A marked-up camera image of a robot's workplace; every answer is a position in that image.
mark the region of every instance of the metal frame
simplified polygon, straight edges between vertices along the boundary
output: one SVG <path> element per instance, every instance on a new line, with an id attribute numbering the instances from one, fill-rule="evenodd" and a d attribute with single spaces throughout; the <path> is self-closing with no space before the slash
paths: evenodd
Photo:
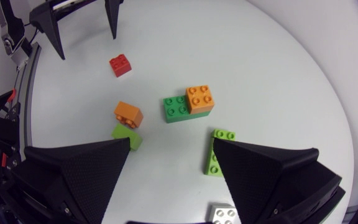
<path id="1" fill-rule="evenodd" d="M 29 60 L 22 68 L 19 68 L 15 89 L 17 95 L 14 98 L 9 113 L 6 118 L 15 120 L 19 118 L 19 150 L 21 160 L 24 160 L 24 148 L 32 145 L 31 138 L 31 101 L 34 85 L 35 71 L 37 69 L 38 59 L 41 53 L 41 47 L 38 43 L 32 46 L 32 52 Z"/>
<path id="2" fill-rule="evenodd" d="M 41 53 L 41 46 L 35 43 L 32 46 L 32 52 L 29 60 L 22 70 L 19 71 L 15 89 L 19 90 L 15 104 L 19 104 L 19 145 L 22 161 L 24 160 L 24 148 L 32 145 L 31 138 L 31 102 L 32 90 L 34 85 L 35 71 L 37 69 L 38 59 Z"/>

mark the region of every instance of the red lego brick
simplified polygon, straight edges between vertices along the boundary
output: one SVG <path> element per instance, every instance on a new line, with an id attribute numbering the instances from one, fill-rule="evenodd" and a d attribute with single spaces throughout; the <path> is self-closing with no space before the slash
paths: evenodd
<path id="1" fill-rule="evenodd" d="M 117 77 L 132 70 L 130 63 L 124 54 L 118 55 L 110 60 L 110 65 Z"/>

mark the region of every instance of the white table surface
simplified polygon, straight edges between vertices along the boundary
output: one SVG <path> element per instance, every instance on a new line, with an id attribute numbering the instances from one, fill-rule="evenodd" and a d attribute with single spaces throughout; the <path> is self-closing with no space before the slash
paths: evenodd
<path id="1" fill-rule="evenodd" d="M 113 40 L 96 1 L 59 23 L 66 60 L 45 34 L 32 100 L 32 141 L 60 147 L 112 139 L 118 101 L 144 115 L 144 141 L 130 152 L 103 223 L 203 222 L 209 204 L 232 198 L 223 178 L 203 175 L 210 132 L 289 149 L 316 147 L 339 174 L 344 198 L 325 223 L 341 223 L 353 180 L 351 133 L 324 73 L 304 48 L 246 1 L 126 0 Z M 124 53 L 132 71 L 116 78 L 109 60 Z M 167 124 L 162 99 L 209 85 L 205 118 Z"/>

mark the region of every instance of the lego stud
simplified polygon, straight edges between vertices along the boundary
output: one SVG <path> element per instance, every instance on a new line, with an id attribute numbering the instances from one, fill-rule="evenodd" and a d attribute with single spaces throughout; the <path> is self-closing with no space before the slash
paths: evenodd
<path id="1" fill-rule="evenodd" d="M 217 135 L 219 138 L 223 138 L 224 133 L 223 133 L 223 131 L 218 131 L 218 132 L 216 133 L 216 135 Z"/>
<path id="2" fill-rule="evenodd" d="M 211 167 L 211 173 L 216 174 L 219 171 L 219 169 L 216 166 Z"/>
<path id="3" fill-rule="evenodd" d="M 166 99 L 165 103 L 168 104 L 168 105 L 171 105 L 173 103 L 173 100 L 171 98 Z"/>
<path id="4" fill-rule="evenodd" d="M 227 214 L 228 214 L 229 216 L 231 216 L 231 217 L 233 217 L 234 215 L 236 215 L 235 211 L 233 211 L 233 210 L 229 210 L 229 211 L 227 212 Z"/>
<path id="5" fill-rule="evenodd" d="M 200 99 L 194 98 L 191 102 L 193 102 L 194 105 L 198 105 L 200 103 Z"/>
<path id="6" fill-rule="evenodd" d="M 204 97 L 204 101 L 205 101 L 205 103 L 210 103 L 212 101 L 212 97 L 206 96 L 206 97 Z"/>
<path id="7" fill-rule="evenodd" d="M 228 133 L 227 138 L 230 140 L 234 139 L 234 133 Z"/>
<path id="8" fill-rule="evenodd" d="M 194 87 L 191 87 L 191 88 L 189 89 L 189 92 L 190 92 L 191 94 L 195 94 L 195 93 L 197 92 L 197 89 L 194 88 Z"/>
<path id="9" fill-rule="evenodd" d="M 208 91 L 208 86 L 202 86 L 202 87 L 201 87 L 201 91 L 202 91 L 203 93 L 205 93 L 206 91 Z"/>
<path id="10" fill-rule="evenodd" d="M 185 101 L 185 98 L 183 96 L 177 97 L 177 102 L 178 103 L 183 103 L 184 101 Z"/>
<path id="11" fill-rule="evenodd" d="M 172 116 L 174 113 L 175 113 L 175 110 L 174 110 L 174 109 L 169 109 L 169 110 L 168 110 L 168 114 L 169 114 L 170 116 Z"/>
<path id="12" fill-rule="evenodd" d="M 219 217 L 222 217 L 224 215 L 224 212 L 222 210 L 218 210 L 216 211 L 216 214 L 219 216 Z"/>
<path id="13" fill-rule="evenodd" d="M 180 107 L 179 107 L 179 112 L 180 112 L 180 113 L 186 113 L 186 112 L 187 112 L 187 109 L 186 109 L 184 106 L 180 106 Z"/>

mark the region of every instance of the light green lego brick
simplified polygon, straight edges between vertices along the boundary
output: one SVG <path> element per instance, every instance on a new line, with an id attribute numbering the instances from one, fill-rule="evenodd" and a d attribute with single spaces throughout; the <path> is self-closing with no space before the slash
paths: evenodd
<path id="1" fill-rule="evenodd" d="M 143 141 L 143 139 L 138 134 L 136 134 L 133 130 L 119 123 L 117 124 L 116 128 L 114 128 L 114 130 L 112 131 L 111 136 L 114 139 L 129 138 L 131 142 L 131 150 L 133 151 L 137 150 Z"/>
<path id="2" fill-rule="evenodd" d="M 218 160 L 216 159 L 214 153 L 214 138 L 225 139 L 225 140 L 232 140 L 234 141 L 236 138 L 236 134 L 234 132 L 215 129 L 211 133 L 211 143 L 209 145 L 209 154 L 207 158 L 207 163 L 205 167 L 205 175 L 212 175 L 216 177 L 223 177 L 223 173 L 221 167 L 219 166 Z"/>
<path id="3" fill-rule="evenodd" d="M 185 121 L 188 119 L 195 119 L 204 116 L 208 116 L 211 111 L 198 114 L 190 114 L 186 95 L 174 96 L 163 99 L 165 120 L 167 123 Z"/>

